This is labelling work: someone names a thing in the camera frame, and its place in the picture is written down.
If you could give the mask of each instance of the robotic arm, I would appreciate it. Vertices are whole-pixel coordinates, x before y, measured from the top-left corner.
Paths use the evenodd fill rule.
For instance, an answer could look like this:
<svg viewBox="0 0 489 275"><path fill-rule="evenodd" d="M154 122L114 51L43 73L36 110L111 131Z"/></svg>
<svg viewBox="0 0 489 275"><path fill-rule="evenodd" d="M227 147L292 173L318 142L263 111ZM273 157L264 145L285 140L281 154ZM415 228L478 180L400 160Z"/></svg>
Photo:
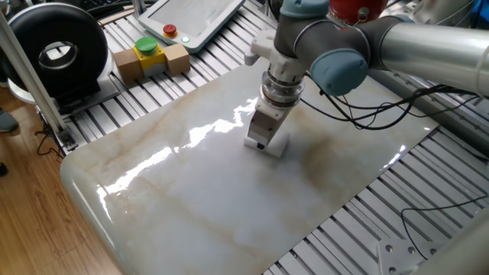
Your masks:
<svg viewBox="0 0 489 275"><path fill-rule="evenodd" d="M333 96L349 93L369 69L393 70L489 95L489 33L420 25L385 17L338 29L326 19L329 0L285 0L277 31L252 42L245 62L269 59L248 137L266 147L299 102L303 77Z"/></svg>

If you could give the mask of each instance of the white marble surface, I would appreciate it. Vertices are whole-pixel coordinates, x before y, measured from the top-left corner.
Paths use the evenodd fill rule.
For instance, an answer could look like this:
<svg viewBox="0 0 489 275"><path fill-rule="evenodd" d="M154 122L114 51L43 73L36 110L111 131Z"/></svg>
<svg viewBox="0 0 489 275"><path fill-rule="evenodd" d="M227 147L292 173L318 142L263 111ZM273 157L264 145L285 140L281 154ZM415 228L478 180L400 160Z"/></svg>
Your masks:
<svg viewBox="0 0 489 275"><path fill-rule="evenodd" d="M240 67L64 160L66 188L125 274L261 274L436 127L408 116L358 131L300 103L282 158L264 155L243 138L266 67ZM398 100L372 79L348 97ZM303 98L337 114L309 81Z"/></svg>

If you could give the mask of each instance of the wooden floor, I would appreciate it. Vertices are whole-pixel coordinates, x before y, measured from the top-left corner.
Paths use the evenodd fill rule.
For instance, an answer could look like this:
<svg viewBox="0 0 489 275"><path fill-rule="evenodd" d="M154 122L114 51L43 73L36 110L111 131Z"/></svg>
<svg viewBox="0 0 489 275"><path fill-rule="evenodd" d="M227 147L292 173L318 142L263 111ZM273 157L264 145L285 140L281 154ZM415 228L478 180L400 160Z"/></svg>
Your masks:
<svg viewBox="0 0 489 275"><path fill-rule="evenodd" d="M0 134L0 275L120 274L60 181L54 154L38 156L42 123L32 105L0 88L0 108L20 129ZM42 147L57 148L50 139Z"/></svg>

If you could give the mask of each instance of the yellow button base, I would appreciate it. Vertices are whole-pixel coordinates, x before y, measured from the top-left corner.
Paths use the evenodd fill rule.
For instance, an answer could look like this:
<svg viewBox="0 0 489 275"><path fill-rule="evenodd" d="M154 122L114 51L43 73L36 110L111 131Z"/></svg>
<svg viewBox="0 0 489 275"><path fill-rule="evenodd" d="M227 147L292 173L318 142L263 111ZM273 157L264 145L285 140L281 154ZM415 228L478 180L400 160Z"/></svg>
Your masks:
<svg viewBox="0 0 489 275"><path fill-rule="evenodd" d="M151 55L143 55L136 46L132 47L136 55L138 56L139 62L141 63L141 67L143 70L149 69L152 65L156 63L166 63L167 58L165 57L165 53L161 49L160 45L156 46L154 52Z"/></svg>

